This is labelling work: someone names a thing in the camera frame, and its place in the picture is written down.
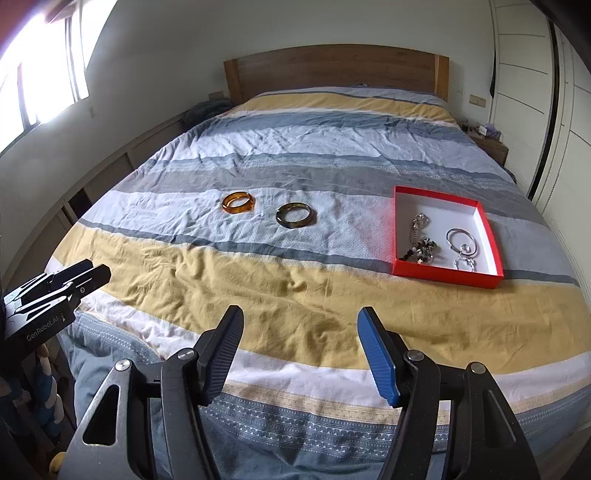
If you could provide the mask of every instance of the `bedsheet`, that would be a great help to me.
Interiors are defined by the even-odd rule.
[[[505,269],[499,287],[389,274],[395,185],[482,202]],[[253,211],[221,209],[236,190],[256,198]],[[312,206],[316,223],[277,224],[277,208],[293,201]],[[47,270],[84,258],[108,265],[112,279],[60,335],[79,419],[118,358],[167,358],[228,305],[244,310],[223,393],[202,409],[223,478],[376,478],[399,412],[379,396],[358,341],[367,305],[436,362],[487,365],[536,455],[576,428],[591,401],[589,312],[566,256],[435,96],[364,87],[259,95],[170,142],[105,194]],[[442,402],[434,452],[445,449],[448,422]]]

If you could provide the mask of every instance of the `wooden headboard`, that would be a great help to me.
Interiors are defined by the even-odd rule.
[[[234,105],[263,92],[308,87],[393,87],[447,100],[449,58],[408,48],[333,44],[282,48],[224,62]]]

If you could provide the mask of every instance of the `red box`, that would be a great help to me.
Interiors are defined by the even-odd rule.
[[[501,255],[480,202],[448,193],[402,186],[394,187],[392,202],[392,275],[483,288],[495,288],[503,280]],[[411,247],[408,236],[412,218],[418,213],[425,213],[430,220],[425,230],[419,232],[419,237],[428,236],[439,247],[429,265],[400,260]],[[450,249],[446,241],[446,233],[451,228],[463,228],[476,239],[478,251],[474,257],[475,272],[454,269],[453,259],[458,254]]]

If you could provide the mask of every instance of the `jewelry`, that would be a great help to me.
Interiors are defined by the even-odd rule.
[[[456,247],[452,242],[452,236],[455,233],[463,233],[470,240],[472,240],[472,243],[474,243],[474,249],[472,249],[472,247],[468,244],[461,244],[460,248]],[[470,271],[476,271],[476,261],[473,258],[478,252],[478,244],[476,243],[476,239],[469,232],[466,232],[462,228],[451,228],[447,231],[446,240],[450,248],[458,254],[458,257],[453,263],[454,267],[456,267],[456,270],[460,270],[459,262],[464,262],[470,268]]]
[[[437,244],[429,237],[424,236],[418,240],[418,232],[425,228],[429,223],[429,217],[424,213],[415,215],[411,223],[408,240],[413,247],[406,252],[401,260],[408,260],[413,255],[417,256],[417,263],[427,265],[433,260],[433,251],[437,248]]]
[[[290,210],[295,209],[306,210],[308,212],[308,215],[306,216],[306,218],[298,220],[296,222],[288,222],[287,220],[285,220],[285,214]],[[311,224],[315,218],[316,212],[309,205],[300,202],[286,203],[285,205],[280,206],[277,210],[277,213],[275,214],[275,220],[277,220],[277,223],[279,223],[279,225],[281,226],[284,226],[285,228],[301,228],[303,226]]]
[[[247,199],[247,200],[246,200],[246,202],[244,202],[241,205],[237,205],[235,207],[230,206],[230,204],[234,200],[239,200],[239,199]],[[222,200],[222,208],[224,209],[225,212],[228,212],[228,213],[247,212],[249,210],[252,210],[252,208],[254,206],[255,206],[255,198],[250,193],[247,193],[247,192],[234,192]]]

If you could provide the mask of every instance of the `power outlet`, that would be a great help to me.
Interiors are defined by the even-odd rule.
[[[476,95],[470,95],[470,103],[472,105],[486,107],[486,99]]]
[[[212,92],[208,95],[210,100],[219,100],[223,98],[223,90],[219,90],[218,92]]]

